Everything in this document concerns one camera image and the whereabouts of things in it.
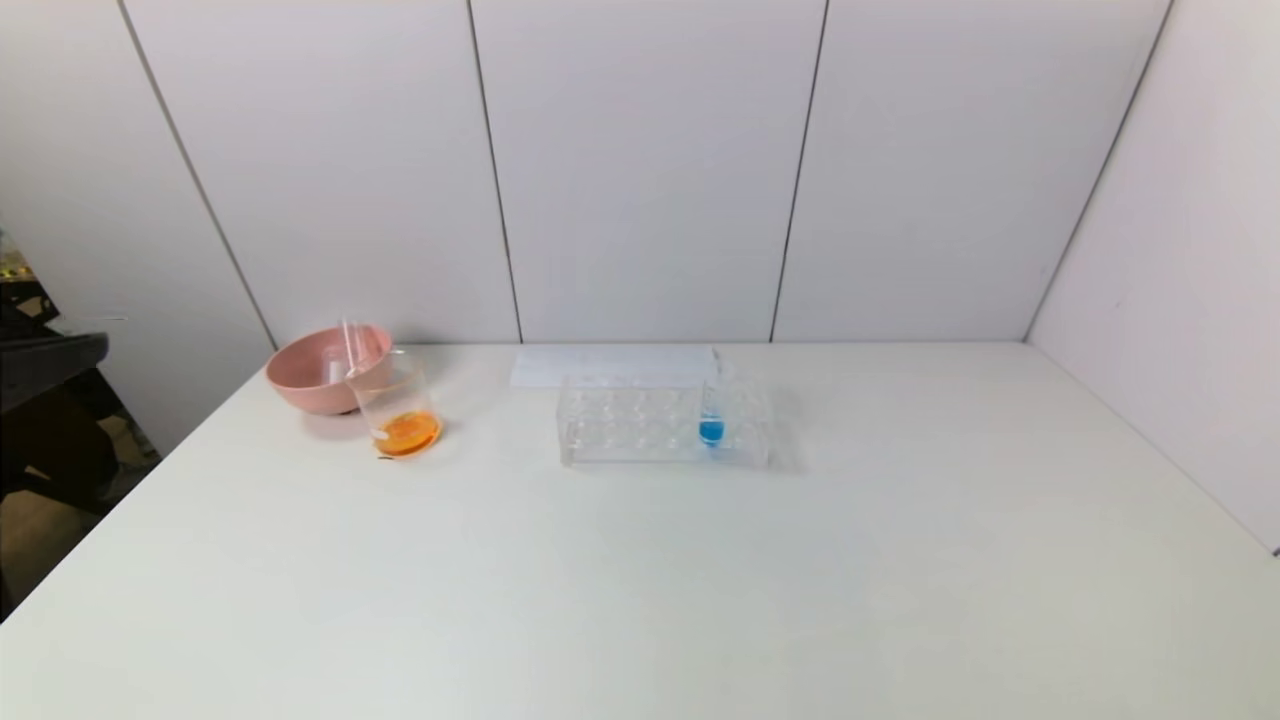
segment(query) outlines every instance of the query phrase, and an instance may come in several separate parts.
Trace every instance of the white table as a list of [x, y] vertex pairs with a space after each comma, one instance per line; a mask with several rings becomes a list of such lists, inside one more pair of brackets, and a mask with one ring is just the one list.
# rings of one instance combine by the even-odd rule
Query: white table
[[256, 377], [0, 626], [0, 717], [1280, 717], [1280, 561], [1005, 343], [721, 346], [780, 468], [558, 464], [507, 346], [448, 429]]

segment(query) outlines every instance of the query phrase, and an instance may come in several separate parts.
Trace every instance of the white wall panel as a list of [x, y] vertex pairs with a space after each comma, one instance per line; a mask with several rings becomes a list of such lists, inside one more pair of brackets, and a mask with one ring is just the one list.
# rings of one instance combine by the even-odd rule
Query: white wall panel
[[1280, 4], [1178, 0], [1030, 341], [1280, 548]]
[[114, 3], [0, 5], [0, 209], [161, 452], [270, 356]]
[[128, 0], [278, 341], [515, 341], [466, 0]]
[[526, 341], [769, 337], [823, 0], [475, 0]]
[[774, 338], [1020, 340], [1166, 0], [831, 0]]

